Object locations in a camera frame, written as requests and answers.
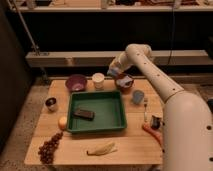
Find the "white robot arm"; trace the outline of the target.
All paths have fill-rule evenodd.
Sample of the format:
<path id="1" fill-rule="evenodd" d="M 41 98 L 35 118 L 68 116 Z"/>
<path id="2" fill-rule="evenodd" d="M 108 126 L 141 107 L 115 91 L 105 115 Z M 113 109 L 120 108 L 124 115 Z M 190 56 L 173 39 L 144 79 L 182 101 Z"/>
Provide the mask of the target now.
<path id="1" fill-rule="evenodd" d="M 109 65 L 117 76 L 135 65 L 164 102 L 162 171 L 213 171 L 213 115 L 198 95 L 186 91 L 150 60 L 151 47 L 129 44 Z"/>

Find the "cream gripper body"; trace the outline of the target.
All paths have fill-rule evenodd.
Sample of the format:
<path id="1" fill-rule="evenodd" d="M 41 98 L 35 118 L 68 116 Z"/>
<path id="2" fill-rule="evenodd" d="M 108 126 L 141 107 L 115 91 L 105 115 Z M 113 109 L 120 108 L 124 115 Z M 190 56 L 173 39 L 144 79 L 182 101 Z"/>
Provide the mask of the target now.
<path id="1" fill-rule="evenodd" d="M 109 71 L 115 73 L 123 73 L 132 66 L 125 52 L 117 55 L 109 65 Z"/>

